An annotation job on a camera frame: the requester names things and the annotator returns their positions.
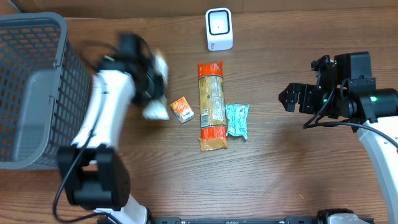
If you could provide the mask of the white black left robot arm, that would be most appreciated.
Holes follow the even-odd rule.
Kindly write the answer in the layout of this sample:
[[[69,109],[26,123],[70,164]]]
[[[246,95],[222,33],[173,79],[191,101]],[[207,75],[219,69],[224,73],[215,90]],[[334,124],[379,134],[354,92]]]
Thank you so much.
[[[169,67],[161,56],[105,59],[93,76],[93,92],[83,124],[69,146],[57,152],[61,186],[71,205],[102,216],[105,223],[152,223],[152,215],[131,195],[131,179],[119,154],[119,137],[131,104],[143,117],[168,120],[165,89]]]

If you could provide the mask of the small orange carton box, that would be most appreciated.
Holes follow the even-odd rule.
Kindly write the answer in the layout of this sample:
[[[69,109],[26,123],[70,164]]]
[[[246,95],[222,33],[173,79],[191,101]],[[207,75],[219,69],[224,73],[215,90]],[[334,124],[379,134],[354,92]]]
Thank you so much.
[[[171,103],[170,107],[180,123],[186,123],[194,118],[194,112],[184,96]]]

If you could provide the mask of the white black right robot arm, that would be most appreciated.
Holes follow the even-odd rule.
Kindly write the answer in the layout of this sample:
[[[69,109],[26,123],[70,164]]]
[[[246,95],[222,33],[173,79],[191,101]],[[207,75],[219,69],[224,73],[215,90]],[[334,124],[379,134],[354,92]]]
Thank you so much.
[[[303,128],[349,126],[365,147],[386,203],[397,223],[397,90],[378,89],[369,52],[324,55],[311,62],[314,85],[289,83],[279,93],[284,109],[312,117]]]

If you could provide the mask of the teal tissue packet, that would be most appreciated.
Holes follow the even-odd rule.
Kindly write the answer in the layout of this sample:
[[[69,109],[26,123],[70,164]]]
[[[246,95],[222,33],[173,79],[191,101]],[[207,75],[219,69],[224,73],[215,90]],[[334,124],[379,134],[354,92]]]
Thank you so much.
[[[242,136],[245,140],[248,138],[248,123],[247,117],[249,106],[241,104],[227,104],[226,117],[227,117],[227,134],[234,137]]]

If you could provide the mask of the white tube gold cap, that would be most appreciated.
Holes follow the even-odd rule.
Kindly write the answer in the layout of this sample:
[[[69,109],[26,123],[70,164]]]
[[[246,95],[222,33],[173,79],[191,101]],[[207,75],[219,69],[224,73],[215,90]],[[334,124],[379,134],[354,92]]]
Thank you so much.
[[[151,120],[169,120],[167,112],[167,88],[169,81],[169,66],[165,61],[163,53],[157,49],[154,51],[154,71],[155,77],[161,78],[160,84],[163,88],[163,93],[158,99],[150,100],[144,108],[142,115],[145,119]]]

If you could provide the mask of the orange spaghetti packet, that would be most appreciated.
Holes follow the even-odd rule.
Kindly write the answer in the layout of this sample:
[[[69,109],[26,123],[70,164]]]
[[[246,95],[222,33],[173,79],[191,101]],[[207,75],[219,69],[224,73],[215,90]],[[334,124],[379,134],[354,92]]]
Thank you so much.
[[[213,151],[228,147],[224,102],[223,63],[198,64],[200,96],[200,150]]]

